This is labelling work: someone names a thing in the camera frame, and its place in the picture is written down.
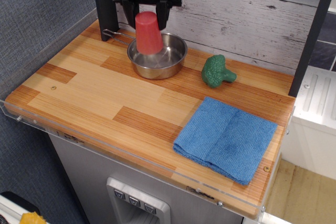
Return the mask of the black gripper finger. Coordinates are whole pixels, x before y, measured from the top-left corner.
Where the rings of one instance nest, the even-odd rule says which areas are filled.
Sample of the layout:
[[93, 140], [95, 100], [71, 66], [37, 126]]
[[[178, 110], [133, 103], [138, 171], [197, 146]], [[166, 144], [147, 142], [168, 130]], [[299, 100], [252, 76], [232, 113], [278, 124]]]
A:
[[168, 2], [158, 2], [156, 4], [156, 15], [159, 29], [165, 29], [169, 18], [170, 8]]
[[123, 11], [130, 26], [135, 26], [135, 17], [139, 13], [139, 0], [121, 0]]

